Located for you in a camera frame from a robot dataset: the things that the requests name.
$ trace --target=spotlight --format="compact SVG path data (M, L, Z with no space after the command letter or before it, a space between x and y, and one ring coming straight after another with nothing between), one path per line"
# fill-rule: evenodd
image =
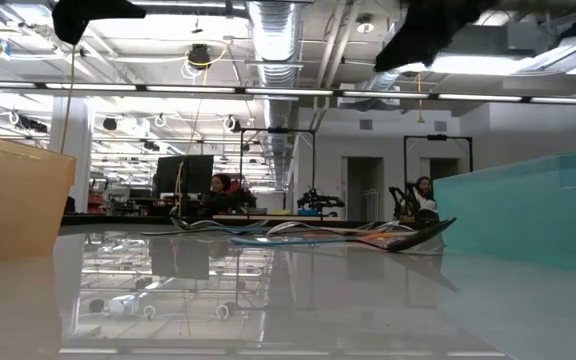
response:
M152 151L159 151L159 145L155 144L152 141L144 141L144 148L146 150L152 150Z
M106 118L104 120L104 129L108 131L115 131L117 130L117 120L114 118Z
M193 69L202 71L210 67L210 54L208 54L208 45L193 44L192 50L188 53L188 63Z
M241 132L241 124L239 123L239 120L232 117L232 115L228 115L228 118L224 120L223 125L226 130L230 130L234 133Z
M375 30L375 25L372 24L371 14L361 14L357 17L357 32L362 34L368 34L369 32Z
M17 117L19 119L17 120L15 127L25 130L34 130L44 134L48 133L48 126L46 126L46 124L42 124L39 121L29 119L24 115L17 115Z

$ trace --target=turquoise plastic bin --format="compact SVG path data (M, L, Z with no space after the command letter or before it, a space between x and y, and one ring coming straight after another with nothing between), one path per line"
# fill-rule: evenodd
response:
M446 251L576 270L576 153L435 182Z

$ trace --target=ceiling duct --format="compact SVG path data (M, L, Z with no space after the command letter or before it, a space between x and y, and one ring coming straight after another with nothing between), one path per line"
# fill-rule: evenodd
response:
M258 61L273 62L257 67L259 81L264 87L295 87L297 68L290 62L297 53L297 35L301 6L287 2L249 2L248 13L253 24L253 43ZM264 100L264 119L267 128L294 128L296 104L285 100ZM264 140L266 152L272 157L275 186L282 188L287 182L292 145L290 137L273 134Z

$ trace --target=black monitor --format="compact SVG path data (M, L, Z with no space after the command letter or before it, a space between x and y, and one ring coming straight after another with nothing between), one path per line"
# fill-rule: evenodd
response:
M210 192L212 179L213 155L170 156L159 158L157 173L154 178L154 194L174 193L180 164L184 163L181 172L182 194L206 194Z

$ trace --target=ceiling light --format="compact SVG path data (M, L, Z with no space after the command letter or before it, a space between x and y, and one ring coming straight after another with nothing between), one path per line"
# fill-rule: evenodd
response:
M427 99L428 94L402 93L402 92L377 92L377 91L344 91L344 96L361 98L386 98L386 99Z
M235 88L214 86L146 86L148 91L232 94Z
M332 90L317 89L267 89L250 88L246 89L246 94L252 95L304 95L304 96L332 96Z
M368 34L369 32L375 30L375 25L372 24L372 15L361 14L357 17L357 32L361 34Z
M439 100L517 102L521 101L521 96L441 94Z
M48 89L70 89L70 84L46 84ZM115 91L135 91L137 87L135 85L123 85L123 84L73 84L72 88L74 90L115 90Z
M530 102L533 104L576 105L576 98L534 97L530 99Z
M35 84L28 82L0 82L0 88L34 88Z

